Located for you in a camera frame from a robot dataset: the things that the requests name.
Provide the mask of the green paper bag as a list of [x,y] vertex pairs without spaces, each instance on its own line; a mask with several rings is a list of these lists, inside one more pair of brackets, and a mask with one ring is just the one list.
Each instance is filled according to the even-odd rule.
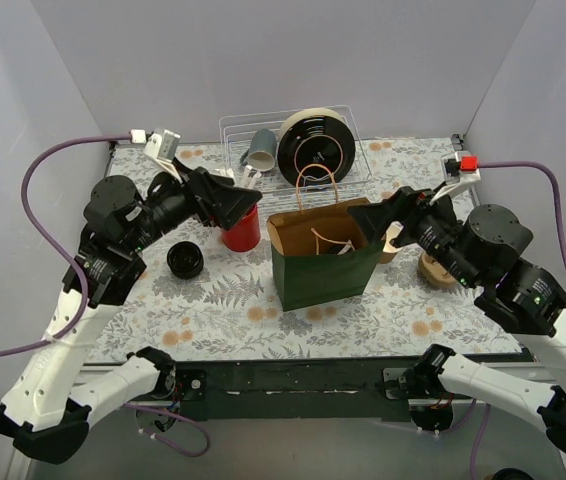
[[[368,205],[368,199],[336,199],[327,206],[305,208],[299,182],[295,184],[298,208],[273,214],[266,223],[274,284],[285,312],[362,294],[384,247],[384,238],[367,241],[347,213],[351,206]],[[347,242],[354,251],[322,253],[330,244]]]

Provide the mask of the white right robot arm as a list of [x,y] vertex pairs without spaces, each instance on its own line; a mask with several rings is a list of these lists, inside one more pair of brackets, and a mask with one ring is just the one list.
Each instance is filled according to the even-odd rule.
[[533,425],[566,453],[566,292],[547,270],[523,259],[532,232],[495,204],[479,205],[461,221],[449,196],[410,187],[348,213],[367,240],[400,224],[393,245],[416,244],[462,287],[481,288],[475,306],[526,346],[554,379],[551,385],[537,384],[433,344],[391,381],[394,393],[482,400]]

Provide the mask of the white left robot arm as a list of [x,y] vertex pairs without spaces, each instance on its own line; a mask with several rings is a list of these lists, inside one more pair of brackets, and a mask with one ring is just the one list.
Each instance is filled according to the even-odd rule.
[[79,450],[91,427],[128,401],[172,397],[176,363],[153,347],[88,384],[78,386],[75,380],[145,271],[145,249],[190,218],[230,229],[261,198],[261,192],[239,188],[202,167],[183,180],[159,173],[146,196],[123,175],[97,183],[44,344],[0,399],[0,434],[31,459],[61,464]]

